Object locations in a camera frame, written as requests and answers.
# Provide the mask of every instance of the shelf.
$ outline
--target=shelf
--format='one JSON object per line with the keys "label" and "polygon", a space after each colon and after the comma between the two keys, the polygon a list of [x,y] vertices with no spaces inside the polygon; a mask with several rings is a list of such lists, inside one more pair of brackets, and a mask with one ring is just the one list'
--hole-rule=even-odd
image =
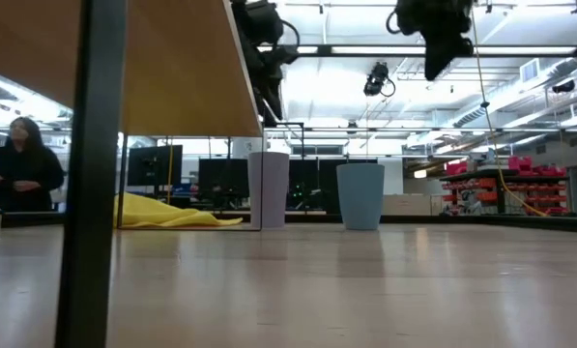
{"label": "shelf", "polygon": [[[567,181],[569,177],[542,177],[542,176],[517,176],[517,170],[503,169],[503,176],[506,183],[555,183]],[[479,170],[471,173],[464,173],[440,178],[440,181],[457,182],[479,178],[498,178],[498,169]]]}

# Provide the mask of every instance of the black camera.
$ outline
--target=black camera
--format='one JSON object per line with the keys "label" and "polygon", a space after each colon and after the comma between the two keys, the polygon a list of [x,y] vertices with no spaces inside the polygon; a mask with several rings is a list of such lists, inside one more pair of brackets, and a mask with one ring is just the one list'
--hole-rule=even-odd
{"label": "black camera", "polygon": [[569,80],[566,83],[558,84],[552,87],[552,92],[558,93],[569,93],[576,89],[576,82],[574,80]]}
{"label": "black camera", "polygon": [[[398,0],[387,19],[392,34],[420,32],[425,40],[425,78],[432,81],[460,55],[473,54],[473,43],[462,33],[471,30],[469,18],[476,0]],[[390,27],[393,15],[399,30]]]}
{"label": "black camera", "polygon": [[[390,83],[393,86],[393,92],[389,95],[383,93],[383,87],[385,87],[387,83]],[[367,76],[363,92],[368,97],[374,97],[380,94],[389,98],[395,94],[395,84],[389,79],[389,68],[387,68],[387,63],[376,63],[372,72]]]}
{"label": "black camera", "polygon": [[[279,83],[283,78],[281,66],[292,64],[299,58],[299,32],[292,24],[282,20],[275,8],[276,5],[267,0],[254,3],[232,0],[232,13],[239,30],[249,80],[258,112],[263,116],[266,127],[276,126],[275,117],[283,119],[279,99]],[[278,44],[284,34],[284,25],[295,31],[295,45]],[[263,43],[270,44],[271,49],[260,51]]]}

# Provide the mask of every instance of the black jacket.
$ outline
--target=black jacket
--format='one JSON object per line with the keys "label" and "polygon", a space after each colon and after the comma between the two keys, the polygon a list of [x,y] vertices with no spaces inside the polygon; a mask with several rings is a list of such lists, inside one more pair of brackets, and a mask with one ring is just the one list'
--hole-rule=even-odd
{"label": "black jacket", "polygon": [[[49,192],[63,185],[65,174],[56,155],[47,148],[18,152],[12,146],[0,148],[0,209],[6,212],[52,210]],[[18,192],[16,181],[34,181],[40,188]]]}

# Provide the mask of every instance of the wooden floor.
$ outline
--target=wooden floor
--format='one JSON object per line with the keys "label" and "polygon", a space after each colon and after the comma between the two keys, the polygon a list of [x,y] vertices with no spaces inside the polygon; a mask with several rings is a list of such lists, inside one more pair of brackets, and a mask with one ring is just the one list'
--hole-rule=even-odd
{"label": "wooden floor", "polygon": [[[0,348],[51,346],[61,242],[0,235]],[[575,233],[138,231],[113,254],[109,347],[577,347]]]}

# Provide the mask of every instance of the wall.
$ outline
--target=wall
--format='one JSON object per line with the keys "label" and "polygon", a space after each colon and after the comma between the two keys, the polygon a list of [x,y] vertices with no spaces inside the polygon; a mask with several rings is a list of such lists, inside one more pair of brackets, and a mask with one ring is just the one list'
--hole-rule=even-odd
{"label": "wall", "polygon": [[433,179],[404,179],[404,193],[406,194],[448,194],[446,189],[441,187],[439,180]]}
{"label": "wall", "polygon": [[560,141],[548,141],[546,143],[546,153],[540,155],[535,150],[536,146],[536,144],[528,145],[522,150],[516,151],[514,155],[530,156],[534,165],[554,163],[564,167],[577,166],[577,146],[569,147],[568,144],[562,144]]}
{"label": "wall", "polygon": [[385,167],[384,194],[404,193],[404,164],[402,159],[378,159],[378,163]]}

